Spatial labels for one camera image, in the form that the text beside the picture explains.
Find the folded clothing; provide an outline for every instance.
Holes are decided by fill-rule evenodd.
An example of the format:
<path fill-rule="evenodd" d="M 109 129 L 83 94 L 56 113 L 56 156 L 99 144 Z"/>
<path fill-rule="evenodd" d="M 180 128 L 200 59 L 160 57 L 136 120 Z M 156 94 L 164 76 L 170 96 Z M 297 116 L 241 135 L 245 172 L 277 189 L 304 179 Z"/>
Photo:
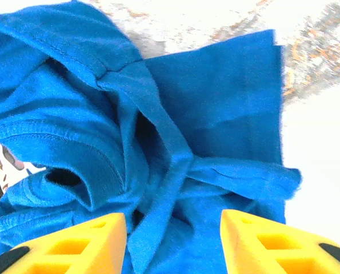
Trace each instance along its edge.
<path fill-rule="evenodd" d="M 124 212 L 123 273 L 226 273 L 221 211 L 284 222 L 301 180 L 273 35 L 143 60 L 77 1 L 0 15 L 0 144 L 46 167 L 0 200 L 0 253 Z"/>

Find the yellow object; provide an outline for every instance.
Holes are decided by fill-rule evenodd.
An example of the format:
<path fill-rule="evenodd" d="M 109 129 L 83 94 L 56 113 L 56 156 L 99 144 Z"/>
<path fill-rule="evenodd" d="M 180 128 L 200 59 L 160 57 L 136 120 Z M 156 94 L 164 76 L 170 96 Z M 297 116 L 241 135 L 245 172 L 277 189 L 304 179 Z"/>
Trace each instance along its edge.
<path fill-rule="evenodd" d="M 340 274 L 333 241 L 248 213 L 224 210 L 221 239 L 229 274 Z"/>
<path fill-rule="evenodd" d="M 30 251 L 3 274 L 120 274 L 126 246 L 122 213 L 27 241 Z"/>

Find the blue shirt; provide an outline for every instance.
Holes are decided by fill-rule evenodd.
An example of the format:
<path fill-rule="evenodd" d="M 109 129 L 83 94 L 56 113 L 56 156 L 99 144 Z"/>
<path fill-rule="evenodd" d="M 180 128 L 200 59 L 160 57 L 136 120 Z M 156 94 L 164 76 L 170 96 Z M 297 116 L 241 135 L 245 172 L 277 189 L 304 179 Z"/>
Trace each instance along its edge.
<path fill-rule="evenodd" d="M 143 60 L 72 1 L 0 15 L 0 143 L 47 167 L 0 201 L 0 253 L 124 212 L 123 273 L 226 273 L 221 211 L 284 222 L 281 48 L 263 31 Z"/>

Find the floor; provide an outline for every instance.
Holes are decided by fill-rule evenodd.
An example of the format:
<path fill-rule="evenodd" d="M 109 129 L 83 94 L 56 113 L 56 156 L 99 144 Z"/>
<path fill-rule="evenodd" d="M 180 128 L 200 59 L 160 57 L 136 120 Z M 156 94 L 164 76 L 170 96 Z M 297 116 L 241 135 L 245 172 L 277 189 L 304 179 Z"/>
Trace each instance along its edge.
<path fill-rule="evenodd" d="M 0 0 L 0 12 L 53 2 L 60 1 Z M 284 161 L 303 174 L 287 223 L 340 244 L 340 0 L 84 2 L 106 13 L 145 57 L 276 29 L 285 45 Z"/>

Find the clothing pile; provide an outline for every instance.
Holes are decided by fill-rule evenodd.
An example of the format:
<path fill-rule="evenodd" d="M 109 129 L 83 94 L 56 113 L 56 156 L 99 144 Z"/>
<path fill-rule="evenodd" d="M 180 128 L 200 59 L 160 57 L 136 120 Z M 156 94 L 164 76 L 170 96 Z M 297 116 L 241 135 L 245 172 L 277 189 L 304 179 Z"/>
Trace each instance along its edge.
<path fill-rule="evenodd" d="M 0 199 L 0 254 L 123 212 L 123 273 L 226 273 L 221 211 L 284 222 L 301 180 L 273 36 L 144 60 L 77 1 L 0 15 L 0 144 L 43 169 Z"/>

